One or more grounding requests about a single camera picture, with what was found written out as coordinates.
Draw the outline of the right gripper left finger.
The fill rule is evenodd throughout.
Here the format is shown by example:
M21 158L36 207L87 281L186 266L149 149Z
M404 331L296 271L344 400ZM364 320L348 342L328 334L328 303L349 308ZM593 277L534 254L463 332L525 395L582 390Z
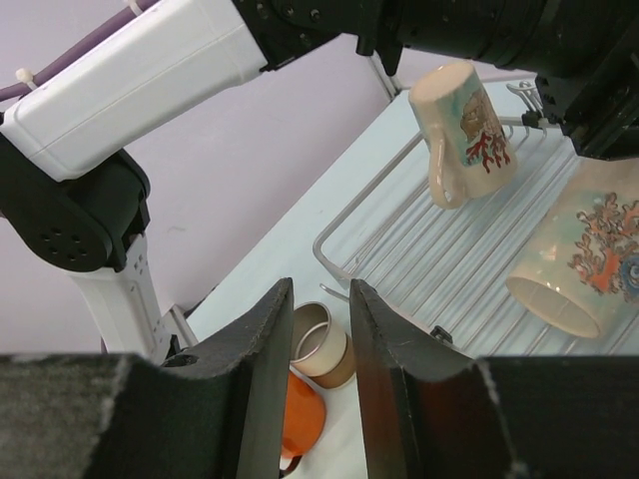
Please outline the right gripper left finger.
M139 355L5 355L5 478L275 478L294 286L160 365Z

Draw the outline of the metal wire dish rack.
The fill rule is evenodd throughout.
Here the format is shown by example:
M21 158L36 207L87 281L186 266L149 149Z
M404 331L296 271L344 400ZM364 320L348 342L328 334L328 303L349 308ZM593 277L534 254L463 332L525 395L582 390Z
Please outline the metal wire dish rack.
M546 122L525 126L540 104L530 80L487 92L519 159L513 181L456 210L439 208L427 179L427 146L411 138L317 236L313 252L347 299L365 280L406 318L468 355L634 354L638 321L602 337L570 335L528 312L506 277L577 167L571 144Z

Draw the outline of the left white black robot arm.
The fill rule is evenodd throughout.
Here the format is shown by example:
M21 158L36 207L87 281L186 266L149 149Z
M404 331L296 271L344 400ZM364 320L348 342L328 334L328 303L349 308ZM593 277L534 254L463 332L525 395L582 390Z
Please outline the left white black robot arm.
M405 49L535 74L585 158L638 153L634 1L132 1L1 97L1 212L69 272L111 353L177 350L143 269L150 182L127 146L341 34L393 75Z

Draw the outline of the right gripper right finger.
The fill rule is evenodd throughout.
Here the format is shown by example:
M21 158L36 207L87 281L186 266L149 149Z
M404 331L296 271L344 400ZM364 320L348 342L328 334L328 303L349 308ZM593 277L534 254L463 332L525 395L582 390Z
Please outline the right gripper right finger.
M355 279L351 336L371 478L634 478L634 356L471 359Z

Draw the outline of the beige mug blue print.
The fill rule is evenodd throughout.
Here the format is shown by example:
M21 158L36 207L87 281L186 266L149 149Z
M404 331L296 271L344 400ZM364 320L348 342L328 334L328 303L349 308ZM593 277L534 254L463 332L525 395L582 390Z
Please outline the beige mug blue print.
M597 338L638 310L638 162L584 159L506 279L547 323Z

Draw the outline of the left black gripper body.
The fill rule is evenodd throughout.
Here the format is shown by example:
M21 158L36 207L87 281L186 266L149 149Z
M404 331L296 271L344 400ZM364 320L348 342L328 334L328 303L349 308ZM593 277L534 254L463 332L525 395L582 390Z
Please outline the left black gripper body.
M547 120L576 152L638 154L635 1L358 1L360 53L389 46L535 74Z

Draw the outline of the beige mug coral print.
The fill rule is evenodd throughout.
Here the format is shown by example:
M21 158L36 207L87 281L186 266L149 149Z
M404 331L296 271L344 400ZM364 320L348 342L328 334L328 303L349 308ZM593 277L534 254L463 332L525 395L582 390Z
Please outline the beige mug coral print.
M474 66L467 61L426 74L408 102L429 150L433 202L454 210L514 178L518 160Z

